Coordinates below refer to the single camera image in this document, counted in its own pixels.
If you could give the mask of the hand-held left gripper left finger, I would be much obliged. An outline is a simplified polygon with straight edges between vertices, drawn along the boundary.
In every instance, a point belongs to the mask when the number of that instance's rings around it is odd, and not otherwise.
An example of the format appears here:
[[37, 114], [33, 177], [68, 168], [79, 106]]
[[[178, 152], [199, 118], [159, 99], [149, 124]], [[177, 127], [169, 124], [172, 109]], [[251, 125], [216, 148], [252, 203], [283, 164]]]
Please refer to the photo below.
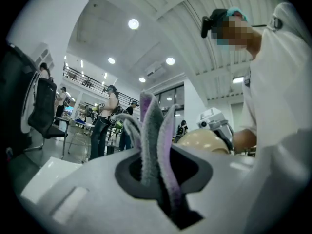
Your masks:
[[133, 151], [83, 165], [51, 158], [21, 193], [26, 209], [50, 234], [173, 234], [175, 225], [154, 200], [127, 194], [115, 178]]

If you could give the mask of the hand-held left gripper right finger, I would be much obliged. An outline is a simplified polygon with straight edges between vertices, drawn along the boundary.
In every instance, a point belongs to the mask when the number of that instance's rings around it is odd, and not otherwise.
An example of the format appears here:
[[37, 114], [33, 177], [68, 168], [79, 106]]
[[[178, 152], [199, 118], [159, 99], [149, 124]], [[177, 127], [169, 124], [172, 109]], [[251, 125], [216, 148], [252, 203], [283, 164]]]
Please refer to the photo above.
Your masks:
[[305, 191], [312, 178], [312, 132], [299, 130], [257, 158], [215, 154], [174, 144], [197, 163], [182, 184], [199, 221], [183, 234], [264, 234], [297, 232], [305, 226]]

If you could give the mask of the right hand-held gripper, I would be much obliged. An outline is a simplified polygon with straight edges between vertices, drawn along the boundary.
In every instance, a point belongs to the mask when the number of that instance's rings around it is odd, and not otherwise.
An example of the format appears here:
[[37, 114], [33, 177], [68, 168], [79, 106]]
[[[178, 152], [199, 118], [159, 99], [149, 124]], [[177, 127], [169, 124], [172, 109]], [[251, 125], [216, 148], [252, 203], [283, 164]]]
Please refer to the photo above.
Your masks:
[[224, 141], [230, 152], [234, 151], [233, 130], [224, 114], [213, 107], [202, 112], [197, 118], [199, 128], [214, 130], [214, 133]]

